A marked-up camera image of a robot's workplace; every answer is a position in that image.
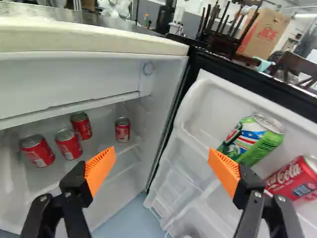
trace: fridge top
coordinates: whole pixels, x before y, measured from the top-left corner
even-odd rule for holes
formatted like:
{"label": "fridge top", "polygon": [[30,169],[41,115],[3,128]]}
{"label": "fridge top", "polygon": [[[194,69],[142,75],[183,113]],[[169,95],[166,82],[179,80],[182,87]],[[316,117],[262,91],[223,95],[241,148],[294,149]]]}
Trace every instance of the fridge top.
{"label": "fridge top", "polygon": [[92,51],[186,56],[188,46],[133,22],[68,9],[0,2],[2,52]]}

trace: freezer compartment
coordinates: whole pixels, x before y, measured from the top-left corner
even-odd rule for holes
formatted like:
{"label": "freezer compartment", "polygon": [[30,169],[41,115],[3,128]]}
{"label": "freezer compartment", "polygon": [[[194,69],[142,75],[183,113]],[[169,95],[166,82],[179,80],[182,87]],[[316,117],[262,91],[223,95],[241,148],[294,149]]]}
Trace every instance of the freezer compartment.
{"label": "freezer compartment", "polygon": [[0,53],[0,129],[148,96],[187,57],[107,52]]}

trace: coca-cola can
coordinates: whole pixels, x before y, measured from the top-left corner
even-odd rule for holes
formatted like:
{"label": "coca-cola can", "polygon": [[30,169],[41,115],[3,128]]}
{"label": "coca-cola can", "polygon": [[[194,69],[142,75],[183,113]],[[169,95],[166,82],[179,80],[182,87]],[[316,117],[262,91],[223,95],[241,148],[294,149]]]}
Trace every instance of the coca-cola can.
{"label": "coca-cola can", "polygon": [[128,142],[130,139],[130,120],[126,117],[119,117],[115,121],[115,139],[118,142]]}
{"label": "coca-cola can", "polygon": [[50,165],[55,159],[55,155],[45,138],[39,134],[32,134],[20,140],[20,149],[38,168]]}
{"label": "coca-cola can", "polygon": [[72,114],[70,116],[70,122],[80,140],[88,140],[92,137],[93,132],[86,113],[80,112]]}
{"label": "coca-cola can", "polygon": [[55,136],[55,142],[67,160],[77,159],[83,154],[78,136],[71,129],[60,130]]}
{"label": "coca-cola can", "polygon": [[317,190],[317,158],[298,156],[265,179],[266,190],[295,201]]}

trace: coca-cola logo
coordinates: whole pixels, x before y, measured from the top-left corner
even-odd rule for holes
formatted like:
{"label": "coca-cola logo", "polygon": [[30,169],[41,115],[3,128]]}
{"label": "coca-cola logo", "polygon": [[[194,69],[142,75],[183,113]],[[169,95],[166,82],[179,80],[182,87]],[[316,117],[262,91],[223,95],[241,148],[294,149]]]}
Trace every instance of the coca-cola logo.
{"label": "coca-cola logo", "polygon": [[270,188],[276,187],[275,183],[283,184],[290,179],[296,177],[302,172],[299,164],[290,164],[289,168],[285,170],[280,170],[279,172],[273,174],[271,177],[265,180],[267,186]]}

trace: floor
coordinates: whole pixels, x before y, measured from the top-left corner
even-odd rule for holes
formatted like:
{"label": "floor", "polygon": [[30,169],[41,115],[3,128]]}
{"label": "floor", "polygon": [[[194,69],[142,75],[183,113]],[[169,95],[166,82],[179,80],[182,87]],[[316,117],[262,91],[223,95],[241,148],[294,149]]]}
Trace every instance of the floor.
{"label": "floor", "polygon": [[[117,214],[93,232],[93,238],[164,238],[156,217],[143,206],[145,194],[140,194]],[[0,238],[18,238],[0,230]]]}

